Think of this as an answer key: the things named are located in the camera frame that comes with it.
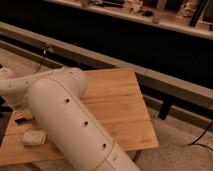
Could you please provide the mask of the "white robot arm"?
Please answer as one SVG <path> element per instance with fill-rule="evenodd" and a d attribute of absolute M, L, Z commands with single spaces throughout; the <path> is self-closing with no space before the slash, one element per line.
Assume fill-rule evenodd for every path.
<path fill-rule="evenodd" d="M 18 77 L 0 68 L 0 96 L 28 108 L 76 171 L 140 171 L 81 101 L 88 87 L 79 68 Z"/>

